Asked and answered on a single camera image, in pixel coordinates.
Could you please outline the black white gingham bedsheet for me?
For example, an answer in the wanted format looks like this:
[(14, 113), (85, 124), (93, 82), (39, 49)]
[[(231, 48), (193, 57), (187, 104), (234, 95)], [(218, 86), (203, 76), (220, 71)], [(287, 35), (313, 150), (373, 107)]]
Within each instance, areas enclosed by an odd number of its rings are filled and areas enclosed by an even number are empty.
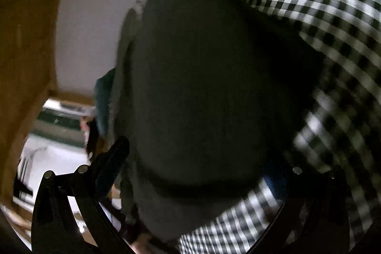
[(347, 170), (351, 250), (375, 228), (380, 211), (380, 0), (246, 0), (286, 18), (328, 60), (317, 106), (296, 140), (328, 168)]

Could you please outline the black large garment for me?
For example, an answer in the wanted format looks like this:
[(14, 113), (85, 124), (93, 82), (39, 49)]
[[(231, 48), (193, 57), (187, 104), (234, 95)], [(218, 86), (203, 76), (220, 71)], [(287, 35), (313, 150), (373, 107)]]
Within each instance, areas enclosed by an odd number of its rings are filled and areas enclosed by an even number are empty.
[(112, 96), (122, 196), (162, 241), (282, 174), (324, 55), (244, 0), (147, 0), (125, 19)]

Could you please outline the teal pillow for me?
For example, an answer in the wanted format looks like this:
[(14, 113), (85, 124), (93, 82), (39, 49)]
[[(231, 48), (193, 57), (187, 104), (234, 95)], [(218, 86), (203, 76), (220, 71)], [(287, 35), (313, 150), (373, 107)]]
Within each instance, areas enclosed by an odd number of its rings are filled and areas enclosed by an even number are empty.
[(96, 121), (101, 136), (106, 136), (109, 127), (110, 97), (115, 77), (115, 68), (109, 70), (95, 82), (94, 100)]

